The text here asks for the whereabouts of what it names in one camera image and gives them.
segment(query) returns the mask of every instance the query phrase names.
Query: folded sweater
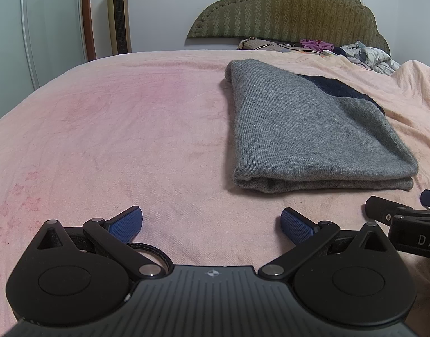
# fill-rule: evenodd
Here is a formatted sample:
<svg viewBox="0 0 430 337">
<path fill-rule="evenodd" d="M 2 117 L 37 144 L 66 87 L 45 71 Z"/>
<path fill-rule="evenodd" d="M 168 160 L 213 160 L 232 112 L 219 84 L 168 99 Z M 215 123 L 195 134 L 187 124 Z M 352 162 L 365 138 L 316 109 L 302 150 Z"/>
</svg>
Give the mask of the folded sweater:
<svg viewBox="0 0 430 337">
<path fill-rule="evenodd" d="M 341 89 L 330 95 L 320 81 L 257 60 L 230 62 L 225 77 L 234 94 L 239 187 L 266 193 L 413 187 L 418 162 L 375 102 L 342 97 Z"/>
</svg>

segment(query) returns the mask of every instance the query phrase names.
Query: pink bedsheet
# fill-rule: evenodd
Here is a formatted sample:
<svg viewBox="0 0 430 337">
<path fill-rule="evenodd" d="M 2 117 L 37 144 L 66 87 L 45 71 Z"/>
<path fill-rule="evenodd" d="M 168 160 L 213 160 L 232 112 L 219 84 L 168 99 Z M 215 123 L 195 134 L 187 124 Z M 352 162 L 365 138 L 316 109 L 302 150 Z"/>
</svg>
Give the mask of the pink bedsheet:
<svg viewBox="0 0 430 337">
<path fill-rule="evenodd" d="M 420 163 L 412 191 L 253 193 L 232 183 L 233 59 L 337 78 L 375 99 Z M 137 241 L 175 263 L 259 267 L 292 247 L 277 217 L 291 206 L 314 222 L 359 229 L 370 195 L 420 208 L 430 189 L 430 68 L 392 76 L 342 57 L 270 51 L 135 53 L 76 67 L 0 120 L 0 335 L 15 323 L 5 283 L 40 225 L 79 226 L 138 205 Z M 418 286 L 408 324 L 430 337 L 430 260 L 403 255 Z"/>
</svg>

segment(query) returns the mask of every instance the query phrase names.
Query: headboard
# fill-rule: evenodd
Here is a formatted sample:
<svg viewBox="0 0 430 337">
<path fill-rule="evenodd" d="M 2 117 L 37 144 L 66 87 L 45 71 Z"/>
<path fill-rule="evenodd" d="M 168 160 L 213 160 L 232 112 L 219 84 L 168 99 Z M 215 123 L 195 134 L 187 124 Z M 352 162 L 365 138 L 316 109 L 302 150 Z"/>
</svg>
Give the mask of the headboard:
<svg viewBox="0 0 430 337">
<path fill-rule="evenodd" d="M 390 53 L 373 13 L 360 0 L 221 0 L 205 9 L 188 38 L 257 37 L 284 42 L 360 40 Z"/>
</svg>

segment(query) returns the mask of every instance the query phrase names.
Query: tower fan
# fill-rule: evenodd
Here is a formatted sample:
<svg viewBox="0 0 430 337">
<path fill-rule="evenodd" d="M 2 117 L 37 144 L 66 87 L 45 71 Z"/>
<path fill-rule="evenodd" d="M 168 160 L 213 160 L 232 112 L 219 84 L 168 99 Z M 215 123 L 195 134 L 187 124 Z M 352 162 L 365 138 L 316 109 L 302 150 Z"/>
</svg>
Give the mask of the tower fan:
<svg viewBox="0 0 430 337">
<path fill-rule="evenodd" d="M 131 53 L 128 0 L 107 0 L 112 54 Z"/>
</svg>

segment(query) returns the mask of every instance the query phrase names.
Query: logo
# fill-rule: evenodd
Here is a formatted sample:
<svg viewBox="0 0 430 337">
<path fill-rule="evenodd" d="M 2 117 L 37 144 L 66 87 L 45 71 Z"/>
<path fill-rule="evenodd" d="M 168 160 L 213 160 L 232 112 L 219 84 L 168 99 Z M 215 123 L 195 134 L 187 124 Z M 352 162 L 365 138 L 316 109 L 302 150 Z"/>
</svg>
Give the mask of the logo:
<svg viewBox="0 0 430 337">
<path fill-rule="evenodd" d="M 218 275 L 221 275 L 221 272 L 218 272 L 217 270 L 210 270 L 208 272 L 206 272 L 206 274 L 208 274 L 210 277 L 214 278 L 217 277 Z"/>
<path fill-rule="evenodd" d="M 426 236 L 423 234 L 420 234 L 420 237 L 418 239 L 418 245 L 424 246 L 425 244 L 426 244 Z"/>
</svg>

